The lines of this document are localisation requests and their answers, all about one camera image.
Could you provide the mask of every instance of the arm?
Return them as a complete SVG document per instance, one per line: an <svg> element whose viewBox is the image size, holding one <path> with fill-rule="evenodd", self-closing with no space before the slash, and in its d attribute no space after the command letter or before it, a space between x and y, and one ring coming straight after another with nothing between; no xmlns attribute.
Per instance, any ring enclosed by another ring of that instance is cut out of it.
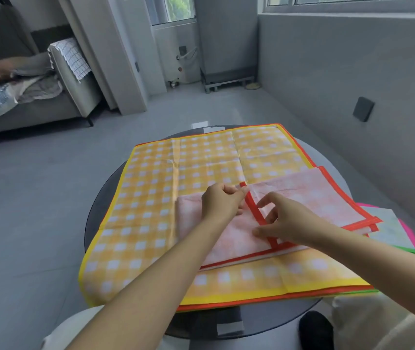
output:
<svg viewBox="0 0 415 350"><path fill-rule="evenodd" d="M275 207L257 236L276 236L315 248L344 264L415 314L415 254L366 238L316 216L300 203L269 193L258 203Z"/></svg>
<svg viewBox="0 0 415 350"><path fill-rule="evenodd" d="M209 187L201 222L106 304L66 349L155 349L204 259L242 212L246 192L219 183Z"/></svg>

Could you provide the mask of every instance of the round table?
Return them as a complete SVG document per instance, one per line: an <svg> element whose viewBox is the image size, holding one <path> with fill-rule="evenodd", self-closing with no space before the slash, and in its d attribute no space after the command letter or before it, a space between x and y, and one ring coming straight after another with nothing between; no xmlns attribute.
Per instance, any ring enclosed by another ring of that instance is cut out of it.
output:
<svg viewBox="0 0 415 350"><path fill-rule="evenodd" d="M244 125L215 125L225 129L233 129ZM203 128L179 132L165 139L180 138L183 136L203 134ZM339 171L320 154L315 148L297 139L298 143L315 162L317 166L324 166L341 189L349 196L350 190ZM89 211L84 234L84 249L88 249L105 217L110 203L115 195L124 162L107 179L100 189ZM253 303L242 306L208 309L203 311L176 313L166 334L187 339L233 339L255 335L284 325L315 306L320 299L278 300L271 302Z"/></svg>

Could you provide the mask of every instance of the yellow gingham fabric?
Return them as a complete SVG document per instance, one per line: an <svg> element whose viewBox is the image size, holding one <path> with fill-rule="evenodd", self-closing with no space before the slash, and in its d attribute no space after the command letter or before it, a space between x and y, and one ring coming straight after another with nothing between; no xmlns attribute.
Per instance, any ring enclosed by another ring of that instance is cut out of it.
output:
<svg viewBox="0 0 415 350"><path fill-rule="evenodd" d="M146 143L134 148L110 208L83 259L90 305L104 304L176 243L174 203L215 182L254 183L314 165L278 124ZM368 285L308 249L199 272L182 305Z"/></svg>

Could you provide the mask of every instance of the gray sofa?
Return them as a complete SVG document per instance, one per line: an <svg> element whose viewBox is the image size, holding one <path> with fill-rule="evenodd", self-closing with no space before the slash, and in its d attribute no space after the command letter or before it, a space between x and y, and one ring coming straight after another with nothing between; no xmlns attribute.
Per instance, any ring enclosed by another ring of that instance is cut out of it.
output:
<svg viewBox="0 0 415 350"><path fill-rule="evenodd" d="M11 56L31 56L37 47L19 14L11 5L0 5L0 59ZM88 118L102 100L102 93L91 73L78 82L61 53L52 48L53 67L63 85L55 98L19 104L0 116L0 131L49 123L73 117Z"/></svg>

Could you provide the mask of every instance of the left hand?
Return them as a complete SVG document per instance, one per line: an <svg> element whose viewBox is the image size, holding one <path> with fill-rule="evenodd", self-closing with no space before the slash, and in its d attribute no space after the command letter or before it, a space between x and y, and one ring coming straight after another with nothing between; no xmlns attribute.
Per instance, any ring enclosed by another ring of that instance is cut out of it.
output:
<svg viewBox="0 0 415 350"><path fill-rule="evenodd" d="M202 220L211 219L227 226L235 215L243 212L241 206L248 191L248 186L237 189L223 183L211 185L201 198Z"/></svg>

